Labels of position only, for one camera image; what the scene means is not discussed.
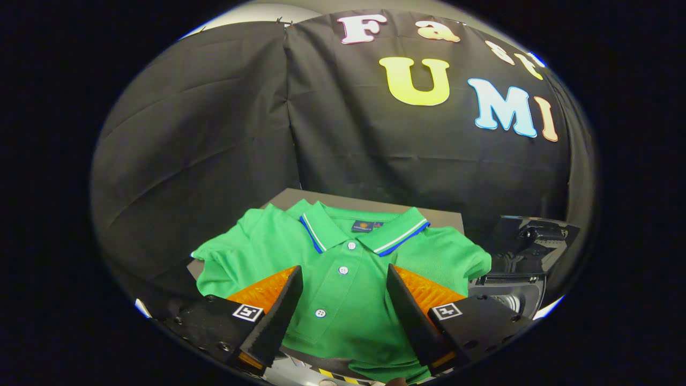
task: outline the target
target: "shirt label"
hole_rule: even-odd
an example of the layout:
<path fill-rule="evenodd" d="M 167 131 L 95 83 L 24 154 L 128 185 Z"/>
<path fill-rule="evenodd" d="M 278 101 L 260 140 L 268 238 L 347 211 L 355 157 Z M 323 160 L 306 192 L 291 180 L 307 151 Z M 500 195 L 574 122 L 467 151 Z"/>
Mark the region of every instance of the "shirt label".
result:
<path fill-rule="evenodd" d="M 369 233 L 374 230 L 376 223 L 373 221 L 355 221 L 353 224 L 353 231 Z"/>

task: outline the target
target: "shirt placket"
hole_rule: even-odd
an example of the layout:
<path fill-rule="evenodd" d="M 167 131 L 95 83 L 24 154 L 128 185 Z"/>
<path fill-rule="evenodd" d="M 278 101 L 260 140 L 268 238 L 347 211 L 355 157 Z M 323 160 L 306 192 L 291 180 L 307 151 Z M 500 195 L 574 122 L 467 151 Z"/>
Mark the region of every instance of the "shirt placket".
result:
<path fill-rule="evenodd" d="M 363 246 L 356 239 L 347 240 L 322 254 L 322 258 L 332 261 L 319 290 L 296 327 L 301 339 L 315 344 L 335 322 L 353 286 L 364 254 Z"/>

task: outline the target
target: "yellow letter u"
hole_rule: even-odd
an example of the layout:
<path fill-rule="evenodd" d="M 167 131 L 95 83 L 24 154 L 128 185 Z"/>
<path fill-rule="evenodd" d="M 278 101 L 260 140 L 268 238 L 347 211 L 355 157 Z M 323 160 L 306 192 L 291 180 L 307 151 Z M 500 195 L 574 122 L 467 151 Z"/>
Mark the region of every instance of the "yellow letter u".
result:
<path fill-rule="evenodd" d="M 434 89 L 419 91 L 412 84 L 410 66 L 414 60 L 410 58 L 382 58 L 379 64 L 386 68 L 388 89 L 399 101 L 417 106 L 436 106 L 448 99 L 450 86 L 445 69 L 450 67 L 447 62 L 438 59 L 424 59 L 422 64 L 431 69 L 434 79 Z"/>

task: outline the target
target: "green polo shirt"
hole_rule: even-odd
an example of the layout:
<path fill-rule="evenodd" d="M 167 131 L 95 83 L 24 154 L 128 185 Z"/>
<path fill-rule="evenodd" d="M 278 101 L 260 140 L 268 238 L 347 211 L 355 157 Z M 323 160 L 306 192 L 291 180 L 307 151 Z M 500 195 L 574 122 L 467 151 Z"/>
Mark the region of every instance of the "green polo shirt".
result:
<path fill-rule="evenodd" d="M 361 223 L 370 232 L 361 229 Z M 302 200 L 286 212 L 249 209 L 225 234 L 191 255 L 204 260 L 203 295 L 228 297 L 295 265 L 303 294 L 283 345 L 387 383 L 430 376 L 405 336 L 386 290 L 388 264 L 467 296 L 467 282 L 490 271 L 490 255 L 453 227 L 431 228 L 413 207 L 404 214 L 357 212 Z"/>

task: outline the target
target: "black fabric curtain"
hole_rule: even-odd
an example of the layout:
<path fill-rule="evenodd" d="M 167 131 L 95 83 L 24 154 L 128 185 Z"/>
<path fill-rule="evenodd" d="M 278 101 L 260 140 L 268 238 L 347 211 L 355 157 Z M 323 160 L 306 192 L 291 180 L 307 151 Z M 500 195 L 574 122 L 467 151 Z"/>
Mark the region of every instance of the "black fabric curtain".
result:
<path fill-rule="evenodd" d="M 337 19 L 371 13 L 388 20 L 374 41 L 342 44 Z M 417 21 L 442 23 L 460 42 L 424 38 Z M 567 215 L 568 207 L 584 211 L 569 195 L 590 178 L 575 172 L 570 181 L 571 148 L 589 141 L 582 118 L 571 118 L 582 113 L 561 100 L 548 70 L 536 79 L 486 40 L 519 53 L 455 21 L 392 10 L 289 27 L 237 23 L 178 41 L 128 85 L 102 128 L 91 205 L 104 251 L 139 280 L 161 282 L 247 209 L 300 187 L 460 212 L 476 243 L 500 215 L 569 218 L 583 228 L 589 216 Z M 448 99 L 436 106 L 396 99 L 379 64 L 396 56 L 414 61 L 421 91 L 434 87 L 422 59 L 448 62 Z M 489 81 L 503 98 L 510 87 L 525 90 L 538 136 L 476 126 L 471 78 Z M 552 105 L 557 142 L 541 135 L 534 96 Z M 579 161 L 587 155 L 578 153 L 574 170 L 593 163 Z"/>

